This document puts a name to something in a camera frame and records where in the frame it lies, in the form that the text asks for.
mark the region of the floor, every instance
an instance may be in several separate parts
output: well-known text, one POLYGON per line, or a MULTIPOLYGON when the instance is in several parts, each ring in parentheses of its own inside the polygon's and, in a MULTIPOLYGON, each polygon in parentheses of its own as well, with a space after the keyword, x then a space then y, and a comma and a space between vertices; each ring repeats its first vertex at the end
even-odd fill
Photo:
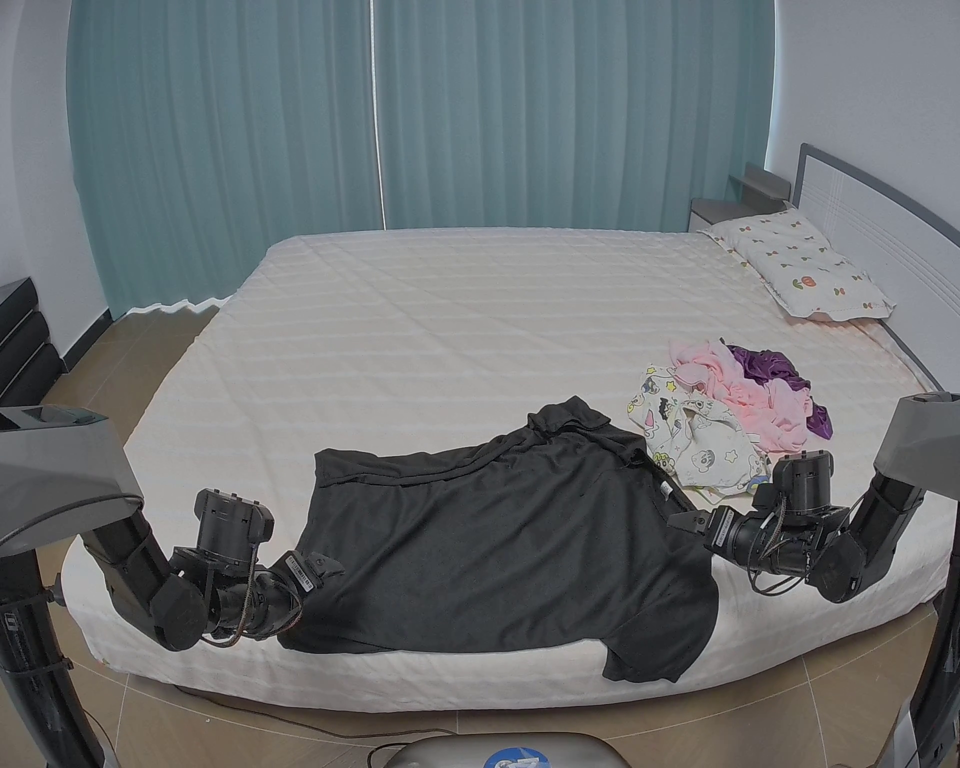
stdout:
MULTIPOLYGON (((114 324, 47 401, 105 413, 125 441, 164 375, 216 308, 131 315, 114 324)), ((68 541, 39 553, 46 583, 68 541)), ((260 713, 236 711, 95 661, 66 610, 52 606, 81 702, 106 729, 125 768, 347 768, 394 739, 321 735, 260 713)), ((242 708, 343 733, 445 728, 460 733, 576 731, 609 741, 636 768, 825 768, 870 765, 924 663, 936 616, 928 605, 748 680, 609 707, 364 715, 285 709, 220 697, 242 708)), ((43 761, 0 693, 0 765, 43 761)), ((390 752, 374 757, 382 765, 390 752)))

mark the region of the mattress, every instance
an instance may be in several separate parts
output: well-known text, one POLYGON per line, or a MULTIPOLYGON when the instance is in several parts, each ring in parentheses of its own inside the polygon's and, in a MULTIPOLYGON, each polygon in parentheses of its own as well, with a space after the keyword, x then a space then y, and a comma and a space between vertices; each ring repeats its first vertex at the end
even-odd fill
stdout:
MULTIPOLYGON (((922 386, 875 324, 786 318, 751 271, 705 235, 434 229, 296 237, 273 246, 161 384, 127 443, 165 552, 193 545, 199 489, 265 503, 260 557, 295 546, 325 447, 383 455, 480 444, 544 403, 582 397, 617 426, 667 342, 722 336, 784 351, 835 427, 835 503, 867 487, 899 397, 922 386)), ((737 505, 748 507, 748 500, 737 505)), ((166 683, 274 704, 387 711, 541 708, 642 699, 747 677, 908 612, 943 585, 952 506, 929 495, 889 575, 833 605, 806 585, 751 592, 717 558, 719 617, 675 684, 611 682, 597 640, 478 655, 313 656, 275 639, 171 653, 113 610, 74 542, 69 610, 93 655, 166 683)))

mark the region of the gray headboard frame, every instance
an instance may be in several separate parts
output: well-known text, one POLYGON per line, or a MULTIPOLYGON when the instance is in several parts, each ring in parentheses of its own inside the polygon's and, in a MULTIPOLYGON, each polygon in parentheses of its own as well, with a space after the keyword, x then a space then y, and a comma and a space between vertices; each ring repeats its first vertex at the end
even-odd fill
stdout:
MULTIPOLYGON (((952 224, 931 211, 929 208, 921 205, 913 198, 904 195, 898 189, 890 186, 890 184, 886 183, 885 181, 882 181, 876 176, 873 176, 872 174, 869 174, 866 171, 851 165, 846 160, 842 160, 839 157, 817 149, 810 144, 801 144, 800 146, 800 159, 797 163, 797 179, 793 188, 792 201, 793 205, 797 208, 800 207, 801 198, 804 193, 804 172, 806 170, 806 160, 808 157, 820 160, 826 165, 840 171, 842 174, 849 176, 852 179, 861 182, 862 184, 865 184, 866 186, 875 190, 875 192, 878 192, 893 203, 909 211, 929 227, 935 229, 941 235, 946 237, 951 243, 957 247, 960 247, 960 229, 957 229, 952 224)), ((883 323, 887 332, 890 334, 891 338, 897 342, 898 346, 910 356, 910 358, 921 368, 921 370, 930 378, 930 380, 937 385, 937 387, 943 389, 936 377, 929 371, 924 362, 918 358, 916 354, 914 354, 913 350, 911 350, 910 347, 904 343, 904 341, 888 325, 888 323, 884 321, 881 322, 883 323)))

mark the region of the bed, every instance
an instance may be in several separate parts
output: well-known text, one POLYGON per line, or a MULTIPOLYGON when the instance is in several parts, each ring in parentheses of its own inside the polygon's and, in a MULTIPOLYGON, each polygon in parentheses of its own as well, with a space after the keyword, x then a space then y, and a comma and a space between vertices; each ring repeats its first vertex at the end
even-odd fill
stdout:
MULTIPOLYGON (((718 336, 783 350, 812 380, 835 436, 808 446, 834 453, 834 500, 851 503, 897 399, 938 381, 960 387, 956 361, 938 359, 924 331, 930 322, 960 329, 960 235, 878 186, 804 147, 795 203, 900 304, 889 329, 787 319, 751 272, 698 233, 391 230, 279 243, 169 373, 127 443, 156 537, 167 552, 192 545, 197 491, 227 489, 274 512, 260 553, 270 563, 297 542, 316 451, 478 444, 572 395, 631 429, 626 404, 640 366, 665 359, 668 339, 718 336), (936 292, 931 271, 942 278, 936 292)), ((910 611, 945 581, 953 518, 951 503, 928 495, 889 575, 844 605, 806 586, 760 597, 743 571, 714 558, 716 627, 675 684, 604 679, 596 640, 500 654, 313 656, 270 639, 174 654, 116 614, 79 542, 63 587, 95 657, 167 683, 357 711, 590 705, 744 678, 910 611)))

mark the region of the curtain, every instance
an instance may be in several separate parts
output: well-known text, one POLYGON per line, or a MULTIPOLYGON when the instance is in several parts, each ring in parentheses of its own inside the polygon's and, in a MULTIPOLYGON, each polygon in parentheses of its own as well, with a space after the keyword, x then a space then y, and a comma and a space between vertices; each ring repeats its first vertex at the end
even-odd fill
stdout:
POLYGON ((75 181, 114 316, 382 226, 369 46, 368 0, 73 1, 75 181))
POLYGON ((773 0, 375 0, 386 226, 685 230, 763 164, 773 0))

